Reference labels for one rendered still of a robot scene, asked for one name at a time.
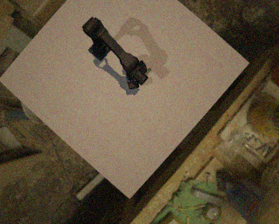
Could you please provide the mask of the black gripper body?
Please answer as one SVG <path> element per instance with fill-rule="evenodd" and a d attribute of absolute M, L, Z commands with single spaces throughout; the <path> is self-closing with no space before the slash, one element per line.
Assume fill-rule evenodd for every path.
<path fill-rule="evenodd" d="M 126 74 L 127 74 L 127 72 L 126 72 Z M 138 88 L 139 87 L 139 83 L 137 81 L 134 81 L 133 77 L 130 77 L 128 74 L 127 74 L 127 77 L 129 77 L 129 80 L 130 80 L 130 82 L 128 82 L 129 89 L 133 89 L 133 88 Z"/>

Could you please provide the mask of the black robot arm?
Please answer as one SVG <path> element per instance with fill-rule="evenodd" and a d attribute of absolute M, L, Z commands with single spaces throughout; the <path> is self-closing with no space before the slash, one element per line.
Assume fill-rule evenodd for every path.
<path fill-rule="evenodd" d="M 102 57 L 106 47 L 108 47 L 119 58 L 120 64 L 130 77 L 133 77 L 140 85 L 148 79 L 148 76 L 145 74 L 147 66 L 143 60 L 139 61 L 137 57 L 126 53 L 99 19 L 90 18 L 82 28 L 85 34 L 92 39 L 93 45 L 90 48 L 95 54 Z"/>

